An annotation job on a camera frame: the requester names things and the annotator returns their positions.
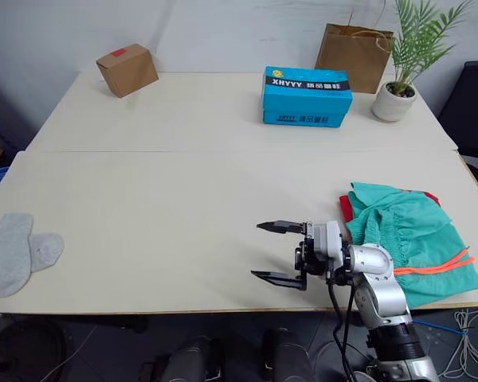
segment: white pot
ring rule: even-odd
[[[386,82],[379,89],[377,98],[372,105],[372,112],[380,119],[394,122],[402,119],[409,110],[416,99],[416,92],[412,97],[399,97],[388,91],[386,87],[388,84],[391,84],[391,82]]]

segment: teal garment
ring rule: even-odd
[[[353,244],[380,244],[393,257],[395,268],[441,265],[467,247],[451,219],[423,192],[367,183],[352,187],[348,196],[354,219],[347,228]],[[472,264],[436,275],[397,276],[397,281],[411,309],[478,289]]]

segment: orange drawstring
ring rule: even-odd
[[[402,275],[409,275],[411,273],[416,273],[419,275],[435,275],[437,273],[444,273],[452,269],[463,267],[464,265],[473,263],[476,260],[476,258],[474,257],[470,257],[469,259],[459,261],[468,253],[468,251],[469,251],[469,247],[466,247],[465,249],[460,251],[458,255],[448,260],[446,263],[437,265],[435,267],[422,267],[422,268],[400,267],[400,268],[394,269],[394,274],[395,276],[402,276]]]

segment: brown paper bag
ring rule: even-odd
[[[327,24],[315,69],[345,70],[353,92],[375,93],[393,47],[393,32]]]

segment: table surface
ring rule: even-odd
[[[293,272],[294,235],[266,220],[342,221],[351,181],[437,195],[478,271],[478,187],[453,150],[439,152],[42,153],[14,160],[0,184],[0,218],[34,216],[58,232],[57,264],[32,274],[0,312],[159,313],[313,310],[331,306],[322,280],[308,291],[250,270]],[[341,306],[348,288],[336,288]],[[428,307],[478,305],[478,290]]]
[[[262,75],[160,73],[122,99],[80,74],[28,150],[302,152],[455,150],[419,96],[404,119],[384,123],[375,95],[354,93],[339,129],[262,123]]]

